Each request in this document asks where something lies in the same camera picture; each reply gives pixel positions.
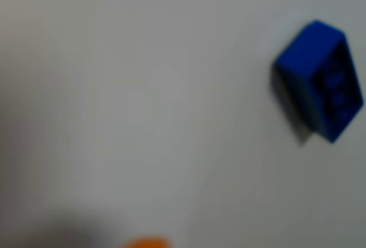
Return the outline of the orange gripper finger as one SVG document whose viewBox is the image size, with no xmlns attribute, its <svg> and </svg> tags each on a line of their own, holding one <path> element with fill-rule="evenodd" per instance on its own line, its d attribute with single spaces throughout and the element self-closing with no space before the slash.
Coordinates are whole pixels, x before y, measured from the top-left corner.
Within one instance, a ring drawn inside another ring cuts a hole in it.
<svg viewBox="0 0 366 248">
<path fill-rule="evenodd" d="M 148 236 L 132 239 L 122 245 L 123 248 L 171 248 L 170 242 L 158 236 Z"/>
</svg>

